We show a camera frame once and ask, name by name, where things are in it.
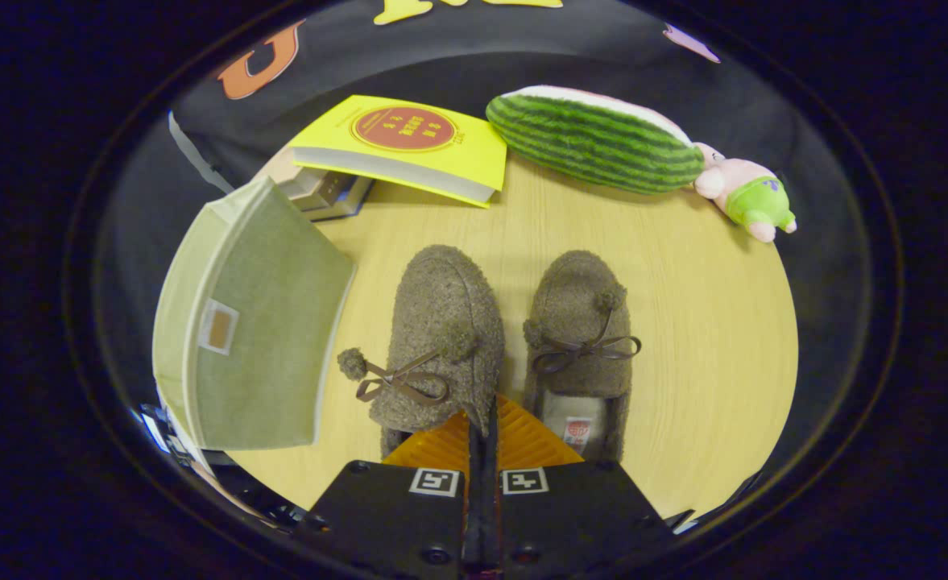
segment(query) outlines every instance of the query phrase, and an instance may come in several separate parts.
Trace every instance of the plush toy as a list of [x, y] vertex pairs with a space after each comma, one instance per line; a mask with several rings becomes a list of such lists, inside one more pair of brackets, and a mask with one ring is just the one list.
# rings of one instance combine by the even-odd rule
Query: plush toy
[[702, 152], [669, 118], [603, 95], [538, 85], [495, 97], [486, 114], [514, 151], [589, 183], [656, 195], [703, 169]]
[[504, 142], [558, 172], [644, 195], [695, 184], [761, 242], [795, 231], [785, 186], [769, 170], [692, 143], [655, 110], [579, 89], [536, 85], [492, 99], [486, 111]]
[[797, 230], [789, 212], [785, 184], [771, 170], [745, 159], [725, 159], [706, 143], [695, 143], [706, 158], [706, 169], [695, 179], [695, 191], [745, 226], [761, 242], [775, 239], [775, 227], [792, 234]]

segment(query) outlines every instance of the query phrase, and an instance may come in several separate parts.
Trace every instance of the fuzzy brown slipper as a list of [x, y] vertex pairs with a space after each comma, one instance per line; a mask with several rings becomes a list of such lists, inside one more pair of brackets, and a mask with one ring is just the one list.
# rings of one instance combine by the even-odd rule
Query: fuzzy brown slipper
[[573, 251], [541, 278], [524, 323], [524, 407], [586, 459], [618, 462], [631, 400], [626, 290], [596, 254]]
[[395, 294], [385, 367], [359, 349], [338, 355], [342, 372], [361, 381], [357, 399], [384, 427], [387, 456], [407, 433], [433, 429], [459, 411], [487, 436], [503, 363], [503, 319], [481, 269], [451, 246], [427, 246], [412, 258]]

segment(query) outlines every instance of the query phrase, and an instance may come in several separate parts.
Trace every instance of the round wooden table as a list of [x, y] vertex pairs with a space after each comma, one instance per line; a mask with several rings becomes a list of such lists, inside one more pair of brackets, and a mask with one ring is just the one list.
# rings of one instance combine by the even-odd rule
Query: round wooden table
[[[489, 209], [377, 181], [354, 217], [318, 222], [358, 264], [333, 352], [387, 360], [395, 287], [422, 247], [459, 247], [495, 288], [506, 328], [499, 391], [522, 400], [521, 326], [541, 275], [589, 250], [627, 287], [633, 360], [622, 465], [663, 517], [720, 506], [767, 460], [793, 402], [797, 321], [778, 251], [685, 190], [591, 186], [511, 153]], [[308, 509], [351, 459], [380, 460], [380, 426], [331, 368], [315, 445], [230, 456]]]

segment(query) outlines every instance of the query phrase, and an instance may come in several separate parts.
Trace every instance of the shoelace bow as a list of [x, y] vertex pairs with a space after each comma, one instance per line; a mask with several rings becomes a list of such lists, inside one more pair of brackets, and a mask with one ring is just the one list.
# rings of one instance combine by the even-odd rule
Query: shoelace bow
[[[366, 370], [373, 372], [374, 375], [377, 375], [378, 379], [364, 379], [359, 383], [359, 390], [355, 392], [356, 399], [367, 403], [377, 399], [377, 396], [384, 392], [386, 388], [393, 388], [397, 392], [404, 394], [404, 396], [410, 397], [410, 399], [417, 401], [418, 404], [430, 405], [434, 404], [443, 404], [445, 399], [448, 399], [449, 396], [449, 383], [445, 381], [444, 377], [441, 375], [434, 375], [433, 372], [414, 372], [414, 368], [421, 366], [421, 364], [426, 363], [428, 360], [433, 359], [441, 353], [441, 350], [434, 350], [423, 356], [412, 360], [406, 366], [397, 368], [395, 371], [385, 371], [383, 368], [376, 366], [374, 363], [371, 363], [368, 360], [363, 359], [366, 363]], [[443, 387], [443, 391], [439, 396], [426, 396], [422, 392], [419, 392], [415, 388], [410, 386], [410, 381], [434, 381], [440, 384]], [[370, 392], [366, 392], [367, 388], [370, 388], [370, 385], [378, 385], [378, 387]]]
[[[569, 367], [574, 361], [584, 356], [598, 356], [612, 360], [624, 360], [635, 356], [642, 350], [642, 341], [636, 337], [610, 337], [606, 336], [606, 331], [610, 329], [610, 320], [613, 319], [613, 309], [606, 315], [606, 324], [603, 324], [602, 331], [597, 337], [587, 342], [567, 342], [558, 341], [555, 338], [548, 338], [543, 335], [541, 341], [547, 345], [547, 350], [535, 357], [532, 368], [541, 375], [550, 375], [552, 372], [559, 372]], [[617, 342], [631, 341], [635, 345], [635, 352], [623, 352], [613, 348]]]

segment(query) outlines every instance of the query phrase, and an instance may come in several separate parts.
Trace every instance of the orange letter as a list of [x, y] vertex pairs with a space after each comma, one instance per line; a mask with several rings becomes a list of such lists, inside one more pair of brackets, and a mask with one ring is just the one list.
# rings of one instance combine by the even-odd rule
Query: orange letter
[[265, 87], [268, 82], [279, 77], [280, 73], [289, 66], [294, 56], [298, 54], [298, 26], [305, 21], [293, 23], [293, 25], [274, 34], [265, 44], [272, 44], [274, 47], [274, 62], [270, 66], [260, 71], [258, 74], [252, 74], [248, 71], [248, 59], [255, 54], [255, 51], [241, 56], [231, 66], [220, 73], [220, 81], [223, 81], [223, 92], [228, 99], [243, 99]]

